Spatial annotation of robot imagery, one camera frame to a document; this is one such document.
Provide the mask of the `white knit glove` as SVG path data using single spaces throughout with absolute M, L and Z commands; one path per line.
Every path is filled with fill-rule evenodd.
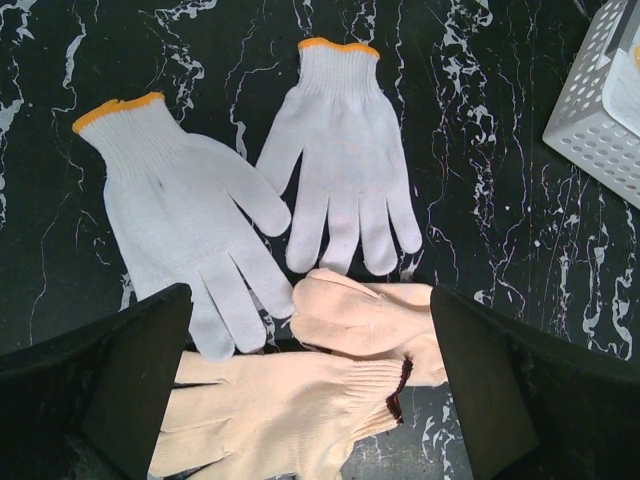
M 361 249 L 366 269 L 386 275 L 399 250 L 420 250 L 422 234 L 399 122 L 376 78 L 379 54 L 322 37 L 301 41 L 298 52 L 299 81 L 286 94 L 256 163 L 278 193 L 299 175 L 287 267 L 345 274 Z
M 189 332 L 206 359 L 262 349 L 261 313 L 293 311 L 264 244 L 291 222 L 273 187 L 228 146 L 184 131 L 157 92 L 108 101 L 72 128 L 105 162 L 105 209 L 137 297 L 186 283 Z

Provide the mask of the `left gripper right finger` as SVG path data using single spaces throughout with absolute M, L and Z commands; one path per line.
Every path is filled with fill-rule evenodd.
M 447 287 L 431 312 L 474 478 L 638 478 L 638 366 Z

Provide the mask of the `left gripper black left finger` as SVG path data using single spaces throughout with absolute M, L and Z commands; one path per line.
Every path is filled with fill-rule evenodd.
M 1 357 L 4 479 L 144 479 L 193 303 L 171 285 Z

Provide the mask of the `white plastic storage basket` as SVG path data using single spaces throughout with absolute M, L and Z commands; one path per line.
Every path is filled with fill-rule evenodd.
M 608 1 L 597 10 L 542 139 L 639 206 L 637 1 Z

